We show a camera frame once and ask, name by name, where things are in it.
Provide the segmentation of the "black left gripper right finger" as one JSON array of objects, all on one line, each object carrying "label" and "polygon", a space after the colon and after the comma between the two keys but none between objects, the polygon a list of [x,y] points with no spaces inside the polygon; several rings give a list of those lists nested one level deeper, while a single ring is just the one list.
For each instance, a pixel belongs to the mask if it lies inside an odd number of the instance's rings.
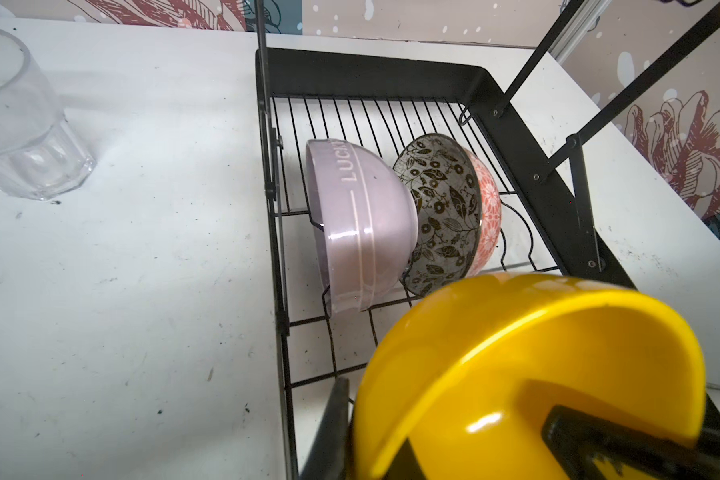
[{"label": "black left gripper right finger", "polygon": [[690,448],[557,405],[542,439],[570,479],[720,479],[720,430]]}]

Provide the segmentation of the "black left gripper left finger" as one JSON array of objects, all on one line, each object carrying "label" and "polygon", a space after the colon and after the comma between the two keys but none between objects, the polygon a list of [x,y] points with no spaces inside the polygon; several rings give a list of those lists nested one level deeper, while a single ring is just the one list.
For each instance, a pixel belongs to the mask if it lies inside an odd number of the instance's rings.
[{"label": "black left gripper left finger", "polygon": [[301,480],[346,478],[349,418],[349,381],[337,378],[306,464],[300,473]]}]

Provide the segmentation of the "yellow bowl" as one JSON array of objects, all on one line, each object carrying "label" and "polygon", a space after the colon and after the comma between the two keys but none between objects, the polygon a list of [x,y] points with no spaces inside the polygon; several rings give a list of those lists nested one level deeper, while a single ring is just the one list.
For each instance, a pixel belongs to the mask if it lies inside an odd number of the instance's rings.
[{"label": "yellow bowl", "polygon": [[705,390],[697,338],[657,299],[476,276],[419,301],[378,345],[353,412],[353,475],[382,478],[409,444],[428,479],[561,479],[541,434],[553,407],[692,447]]}]

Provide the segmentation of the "lilac ceramic bowl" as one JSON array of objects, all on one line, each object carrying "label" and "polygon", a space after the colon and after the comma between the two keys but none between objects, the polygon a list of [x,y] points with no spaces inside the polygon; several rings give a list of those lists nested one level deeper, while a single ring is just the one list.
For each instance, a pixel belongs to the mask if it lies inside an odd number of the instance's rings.
[{"label": "lilac ceramic bowl", "polygon": [[412,195],[381,157],[359,145],[312,139],[305,153],[328,313],[366,310],[408,268],[418,232]]}]

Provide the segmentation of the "pink patterned bowl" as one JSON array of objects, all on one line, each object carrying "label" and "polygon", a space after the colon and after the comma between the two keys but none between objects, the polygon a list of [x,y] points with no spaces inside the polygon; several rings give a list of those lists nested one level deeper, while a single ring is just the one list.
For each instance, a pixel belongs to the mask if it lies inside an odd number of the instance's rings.
[{"label": "pink patterned bowl", "polygon": [[430,133],[409,143],[393,170],[418,215],[405,288],[417,296],[478,275],[499,240],[502,206],[486,165],[453,138]]}]

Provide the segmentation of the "clear glass cup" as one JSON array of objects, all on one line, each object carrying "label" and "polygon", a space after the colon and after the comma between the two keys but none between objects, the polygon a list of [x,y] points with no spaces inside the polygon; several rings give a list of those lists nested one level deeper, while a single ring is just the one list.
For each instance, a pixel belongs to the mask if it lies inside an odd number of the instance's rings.
[{"label": "clear glass cup", "polygon": [[49,200],[79,188],[95,166],[29,48],[0,30],[0,191]]}]

